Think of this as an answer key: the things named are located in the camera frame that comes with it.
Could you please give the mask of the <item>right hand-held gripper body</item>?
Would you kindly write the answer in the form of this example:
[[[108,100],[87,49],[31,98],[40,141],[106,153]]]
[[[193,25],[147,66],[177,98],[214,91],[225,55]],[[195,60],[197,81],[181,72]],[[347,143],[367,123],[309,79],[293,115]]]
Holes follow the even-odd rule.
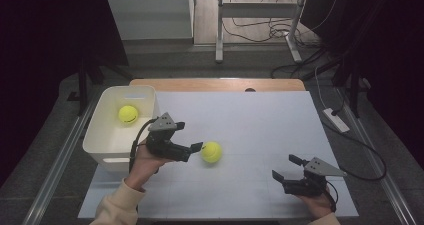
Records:
[[[307,160],[308,164],[303,167],[303,178],[300,180],[288,180],[282,184],[284,192],[291,195],[307,197],[320,196],[326,191],[327,176],[345,177],[346,172],[339,168],[314,157]]]

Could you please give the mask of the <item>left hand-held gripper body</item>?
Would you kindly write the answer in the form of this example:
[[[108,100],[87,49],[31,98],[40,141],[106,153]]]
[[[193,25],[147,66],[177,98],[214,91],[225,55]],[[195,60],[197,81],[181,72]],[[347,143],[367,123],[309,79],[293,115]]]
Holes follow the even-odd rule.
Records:
[[[187,162],[192,153],[191,149],[171,141],[177,131],[176,123],[168,112],[158,117],[148,128],[146,146],[149,152],[156,157]]]

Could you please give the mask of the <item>yellow tennis ball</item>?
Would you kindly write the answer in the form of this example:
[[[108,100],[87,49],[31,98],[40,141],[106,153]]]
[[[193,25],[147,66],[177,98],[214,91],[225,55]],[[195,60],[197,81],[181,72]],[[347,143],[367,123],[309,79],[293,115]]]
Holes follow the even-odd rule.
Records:
[[[201,148],[201,157],[205,162],[215,163],[222,157],[222,148],[214,141],[206,142]]]
[[[119,109],[118,118],[123,123],[131,124],[137,120],[138,110],[131,105],[125,105]]]

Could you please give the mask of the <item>white plastic bin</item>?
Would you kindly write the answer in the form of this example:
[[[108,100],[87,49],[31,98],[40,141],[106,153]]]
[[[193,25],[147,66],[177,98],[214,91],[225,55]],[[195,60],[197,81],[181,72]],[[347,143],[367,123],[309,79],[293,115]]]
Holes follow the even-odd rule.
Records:
[[[123,121],[124,106],[137,110],[137,118]],[[156,91],[151,86],[115,86],[106,89],[89,123],[83,149],[105,170],[127,172],[130,151],[142,126],[160,115]]]

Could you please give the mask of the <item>person's right hand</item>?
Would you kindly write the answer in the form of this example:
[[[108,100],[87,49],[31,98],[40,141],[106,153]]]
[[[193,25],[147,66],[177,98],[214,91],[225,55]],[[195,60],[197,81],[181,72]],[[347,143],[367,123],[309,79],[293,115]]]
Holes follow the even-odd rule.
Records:
[[[315,197],[297,195],[297,198],[306,205],[314,220],[323,218],[332,213],[331,202],[324,194]]]

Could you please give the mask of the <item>person's left hand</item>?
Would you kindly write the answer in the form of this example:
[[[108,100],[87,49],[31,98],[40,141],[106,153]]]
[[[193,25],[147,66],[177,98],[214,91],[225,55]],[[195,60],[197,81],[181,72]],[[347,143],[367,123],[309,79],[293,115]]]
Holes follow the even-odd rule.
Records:
[[[153,176],[160,167],[169,162],[169,159],[152,155],[142,141],[137,146],[137,152],[129,175],[124,179],[125,184],[139,192],[144,192],[144,184]]]

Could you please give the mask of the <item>white power strip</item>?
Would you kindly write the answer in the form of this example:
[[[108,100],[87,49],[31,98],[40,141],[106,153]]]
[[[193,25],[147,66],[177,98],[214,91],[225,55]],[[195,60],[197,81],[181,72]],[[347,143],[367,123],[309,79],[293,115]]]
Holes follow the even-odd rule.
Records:
[[[323,110],[323,113],[339,132],[345,133],[350,130],[347,124],[337,115],[333,109],[326,108]]]

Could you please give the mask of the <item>black stand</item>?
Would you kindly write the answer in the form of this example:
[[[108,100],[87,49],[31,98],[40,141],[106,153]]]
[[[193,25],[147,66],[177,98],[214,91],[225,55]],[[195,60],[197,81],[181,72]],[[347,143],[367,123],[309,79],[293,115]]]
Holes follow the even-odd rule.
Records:
[[[78,101],[79,111],[78,116],[81,116],[88,107],[88,82],[90,78],[95,84],[102,84],[104,75],[100,69],[101,66],[108,68],[116,74],[122,76],[126,80],[133,80],[134,76],[119,68],[112,61],[102,57],[98,54],[85,55],[81,59],[81,63],[78,69],[78,91],[71,92],[67,98],[68,101]]]
[[[359,118],[358,96],[360,92],[366,91],[366,88],[360,87],[360,63],[352,52],[345,52],[341,56],[332,83],[336,87],[347,86],[350,110],[356,118]]]

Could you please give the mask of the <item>white cabinet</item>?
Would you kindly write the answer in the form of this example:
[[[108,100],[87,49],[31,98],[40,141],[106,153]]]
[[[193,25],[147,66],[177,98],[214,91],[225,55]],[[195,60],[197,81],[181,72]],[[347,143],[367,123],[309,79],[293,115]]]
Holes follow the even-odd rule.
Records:
[[[191,39],[194,0],[108,0],[122,40]]]

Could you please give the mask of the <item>white metal stand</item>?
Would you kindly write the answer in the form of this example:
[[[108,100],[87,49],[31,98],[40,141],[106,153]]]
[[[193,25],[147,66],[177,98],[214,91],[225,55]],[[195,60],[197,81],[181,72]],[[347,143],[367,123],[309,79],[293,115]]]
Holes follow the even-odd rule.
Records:
[[[223,62],[223,19],[224,18],[283,18],[291,19],[290,30],[284,33],[289,51],[295,63],[301,63],[295,32],[303,11],[305,0],[295,3],[225,3],[218,0],[218,25],[215,61]]]

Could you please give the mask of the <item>aluminium floor rail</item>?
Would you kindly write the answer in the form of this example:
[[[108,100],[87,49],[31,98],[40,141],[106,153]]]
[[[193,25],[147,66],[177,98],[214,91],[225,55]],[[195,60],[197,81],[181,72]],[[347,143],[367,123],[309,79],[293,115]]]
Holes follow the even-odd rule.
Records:
[[[371,148],[376,149],[375,144],[369,137],[362,121],[355,116],[346,102],[343,103],[342,111],[347,117],[351,129],[354,131],[357,138],[366,145],[369,145]],[[383,163],[368,149],[365,149],[365,154],[374,172],[376,174],[382,174]],[[380,184],[382,185],[382,188],[385,191],[400,223],[402,225],[418,225],[418,220],[415,218],[412,209],[401,193],[398,185],[395,183],[395,180],[389,170],[386,170],[386,176],[380,181]]]
[[[48,205],[54,195],[54,192],[63,176],[65,168],[73,154],[79,137],[81,136],[84,127],[93,114],[96,103],[100,97],[100,92],[93,93],[88,101],[87,107],[81,115],[79,115],[68,136],[61,146],[58,155],[56,156],[52,167],[50,168],[43,184],[41,185],[30,209],[25,216],[22,225],[39,225],[48,208]]]

